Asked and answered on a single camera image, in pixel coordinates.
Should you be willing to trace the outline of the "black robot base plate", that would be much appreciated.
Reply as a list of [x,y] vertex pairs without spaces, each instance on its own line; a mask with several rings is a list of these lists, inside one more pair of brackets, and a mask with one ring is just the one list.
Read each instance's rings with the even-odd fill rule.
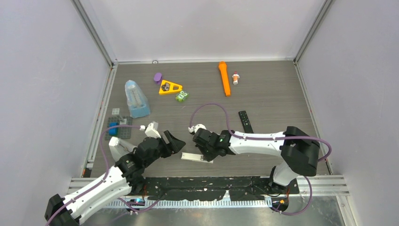
[[147,177],[136,194],[161,201],[219,201],[228,194],[232,201],[258,201],[265,196],[299,194],[297,180],[281,192],[272,191],[268,177]]

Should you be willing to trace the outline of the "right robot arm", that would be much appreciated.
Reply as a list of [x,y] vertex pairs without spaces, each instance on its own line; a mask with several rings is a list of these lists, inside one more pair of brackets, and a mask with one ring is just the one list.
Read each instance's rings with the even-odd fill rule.
[[308,140],[307,134],[297,127],[271,134],[250,134],[223,130],[217,134],[202,124],[188,128],[193,142],[206,161],[218,156],[257,153],[282,158],[282,163],[272,168],[269,188],[281,193],[298,176],[313,177],[317,174],[320,144]]

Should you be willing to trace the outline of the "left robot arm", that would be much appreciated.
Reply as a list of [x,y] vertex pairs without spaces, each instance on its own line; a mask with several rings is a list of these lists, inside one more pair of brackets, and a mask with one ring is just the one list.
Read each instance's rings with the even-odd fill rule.
[[80,190],[52,196],[45,211],[48,226],[79,226],[112,201],[144,190],[144,170],[159,158],[178,153],[186,143],[168,130],[163,137],[146,137],[121,156],[101,177]]

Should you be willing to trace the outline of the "white rectangular thermometer device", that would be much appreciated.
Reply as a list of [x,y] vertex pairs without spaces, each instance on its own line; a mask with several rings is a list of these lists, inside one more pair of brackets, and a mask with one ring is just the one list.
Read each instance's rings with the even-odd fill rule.
[[207,161],[203,155],[194,153],[182,153],[181,160],[213,164],[213,161]]

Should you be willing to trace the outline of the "black remote control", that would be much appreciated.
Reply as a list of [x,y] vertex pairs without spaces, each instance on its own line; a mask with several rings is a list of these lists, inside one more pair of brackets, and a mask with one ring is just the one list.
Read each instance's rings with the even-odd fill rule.
[[238,112],[245,133],[254,133],[246,111]]

